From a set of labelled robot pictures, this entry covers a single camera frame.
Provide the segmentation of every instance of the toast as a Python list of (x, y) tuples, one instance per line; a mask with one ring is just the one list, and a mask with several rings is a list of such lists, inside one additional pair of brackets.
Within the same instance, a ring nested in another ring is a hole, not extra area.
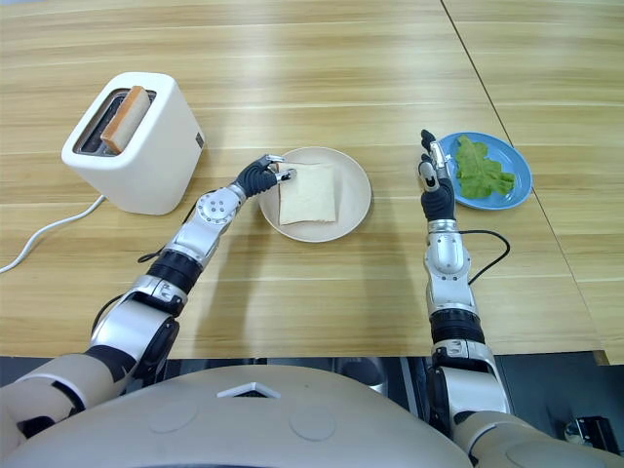
[(280, 224), (336, 221), (332, 165), (279, 164), (287, 169), (296, 169), (296, 176), (279, 185)]

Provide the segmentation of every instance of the black cable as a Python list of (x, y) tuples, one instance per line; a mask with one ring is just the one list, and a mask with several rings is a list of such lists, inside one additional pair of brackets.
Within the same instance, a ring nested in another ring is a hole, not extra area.
[[(191, 217), (191, 213), (193, 213), (193, 210), (195, 210), (195, 204), (193, 204), (193, 206), (191, 207), (191, 209), (188, 211), (188, 213), (186, 214), (186, 216), (184, 217), (184, 219), (182, 220), (182, 224), (184, 224), (186, 221), (188, 221), (188, 219)], [(144, 263), (148, 260), (151, 260), (152, 258), (154, 258), (155, 256), (160, 255), (160, 253), (163, 251), (165, 247), (161, 247), (158, 251), (156, 252), (152, 252), (152, 253), (146, 253), (145, 255), (141, 255), (139, 258), (136, 259), (136, 263)]]
[(472, 277), (470, 281), (468, 281), (468, 285), (472, 285), (475, 281), (477, 281), (477, 279), (481, 275), (483, 275), (492, 266), (494, 266), (496, 263), (498, 263), (500, 260), (506, 257), (511, 251), (511, 244), (509, 244), (509, 241), (494, 231), (489, 231), (487, 229), (469, 229), (467, 231), (459, 231), (459, 234), (489, 234), (490, 236), (497, 237), (498, 239), (503, 241), (503, 243), (505, 243), (505, 252), (503, 252), (497, 259), (495, 259), (494, 261), (491, 261), (486, 266), (484, 266), (481, 270), (479, 270), (479, 273), (477, 273), (475, 276)]
[(115, 297), (113, 297), (112, 299), (110, 299), (108, 302), (106, 302), (104, 305), (101, 306), (101, 309), (99, 309), (99, 312), (97, 312), (96, 317), (94, 318), (94, 324), (91, 326), (91, 334), (93, 334), (94, 331), (96, 330), (101, 314), (104, 313), (104, 311), (110, 306), (110, 304), (112, 304), (116, 300), (119, 300), (122, 295), (123, 294), (116, 295)]

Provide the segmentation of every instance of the white cable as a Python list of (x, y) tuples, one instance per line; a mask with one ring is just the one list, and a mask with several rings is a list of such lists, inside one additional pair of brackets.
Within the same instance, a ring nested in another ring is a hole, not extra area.
[(86, 210), (84, 210), (80, 214), (77, 214), (76, 216), (66, 217), (65, 219), (60, 219), (58, 221), (55, 221), (39, 229), (32, 236), (30, 236), (30, 239), (28, 239), (28, 242), (26, 242), (26, 245), (23, 246), (23, 249), (21, 250), (21, 252), (19, 253), (19, 255), (17, 256), (15, 260), (13, 260), (8, 265), (0, 268), (0, 274), (6, 271), (9, 271), (11, 268), (15, 268), (16, 266), (18, 266), (21, 263), (21, 261), (24, 260), (28, 256), (30, 249), (32, 249), (32, 245), (34, 244), (34, 242), (37, 240), (37, 238), (41, 234), (43, 234), (46, 231), (49, 231), (50, 229), (54, 229), (55, 227), (61, 226), (62, 224), (67, 224), (68, 222), (75, 221), (77, 219), (80, 219), (81, 217), (85, 217), (86, 215), (90, 215), (99, 205), (101, 205), (101, 202), (103, 202), (104, 200), (106, 200), (106, 197), (104, 197), (103, 195), (100, 195), (90, 207), (88, 207)]

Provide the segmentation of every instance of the green lettuce leaf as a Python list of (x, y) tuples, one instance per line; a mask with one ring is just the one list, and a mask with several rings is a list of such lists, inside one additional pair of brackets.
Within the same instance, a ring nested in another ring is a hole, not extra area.
[(459, 137), (457, 178), (464, 198), (485, 198), (491, 192), (505, 195), (514, 188), (514, 175), (503, 173), (500, 163), (492, 161), (484, 143), (473, 143), (466, 135)]

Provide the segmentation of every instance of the bread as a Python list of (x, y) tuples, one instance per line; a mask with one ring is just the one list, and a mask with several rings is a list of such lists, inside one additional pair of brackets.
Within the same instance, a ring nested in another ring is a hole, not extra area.
[(287, 169), (296, 176), (279, 186), (280, 224), (335, 221), (332, 165), (280, 163), (280, 171)]
[(141, 86), (132, 86), (119, 105), (117, 113), (101, 133), (101, 140), (113, 153), (119, 154), (130, 142), (149, 108), (149, 95)]

